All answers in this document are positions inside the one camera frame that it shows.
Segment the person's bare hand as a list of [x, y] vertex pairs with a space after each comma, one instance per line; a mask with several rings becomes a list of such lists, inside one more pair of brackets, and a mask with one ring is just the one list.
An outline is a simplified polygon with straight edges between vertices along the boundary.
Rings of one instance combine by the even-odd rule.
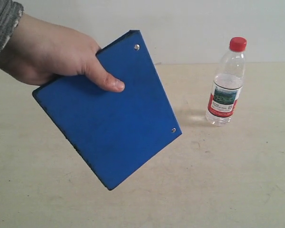
[[86, 34], [24, 14], [0, 53], [0, 69], [28, 85], [40, 86], [56, 76], [85, 75], [106, 91], [123, 91], [125, 84], [98, 61], [100, 49]]

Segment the grey knit sleeve forearm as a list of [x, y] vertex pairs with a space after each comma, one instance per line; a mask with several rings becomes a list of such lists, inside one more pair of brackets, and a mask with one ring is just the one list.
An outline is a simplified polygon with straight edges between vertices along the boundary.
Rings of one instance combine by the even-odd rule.
[[0, 52], [14, 33], [23, 12], [22, 4], [13, 0], [0, 0]]

